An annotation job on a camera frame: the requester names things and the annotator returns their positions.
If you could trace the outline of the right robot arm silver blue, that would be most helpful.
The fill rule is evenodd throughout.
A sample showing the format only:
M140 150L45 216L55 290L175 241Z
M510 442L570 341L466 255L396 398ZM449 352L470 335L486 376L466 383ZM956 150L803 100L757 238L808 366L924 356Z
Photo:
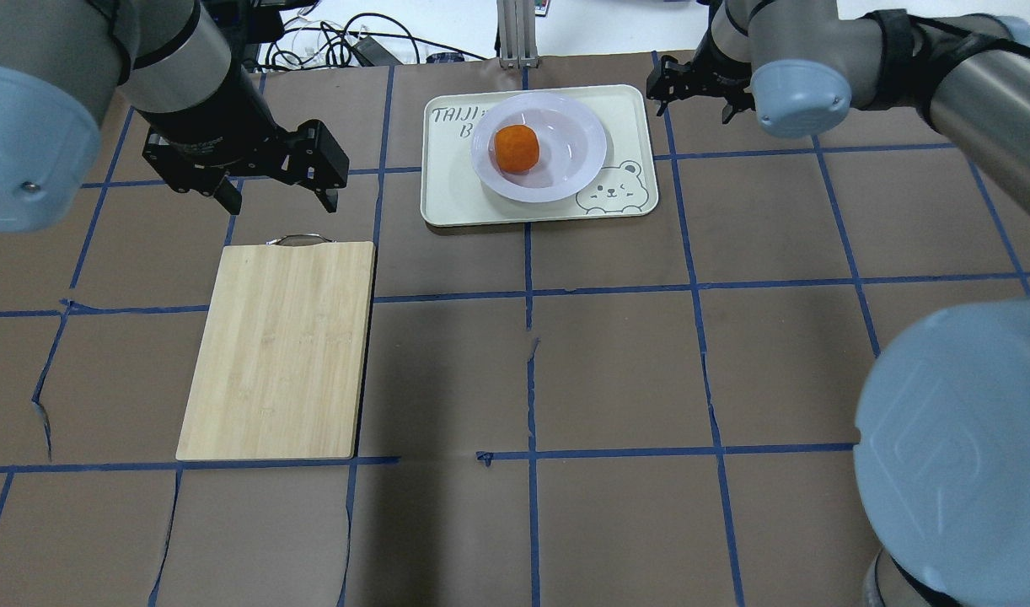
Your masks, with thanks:
M652 119L672 193L736 606L846 606L876 541L851 466L863 376L912 321L1030 295L1030 234L912 109L772 141L718 101Z

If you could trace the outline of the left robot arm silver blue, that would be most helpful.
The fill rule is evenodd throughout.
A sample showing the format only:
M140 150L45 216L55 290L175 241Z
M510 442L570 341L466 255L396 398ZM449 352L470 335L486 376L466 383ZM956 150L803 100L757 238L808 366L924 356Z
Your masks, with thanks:
M234 178L268 177L336 212L348 155L322 121L276 123L199 1L0 1L0 232L71 211L115 94L148 123L165 186L237 215Z

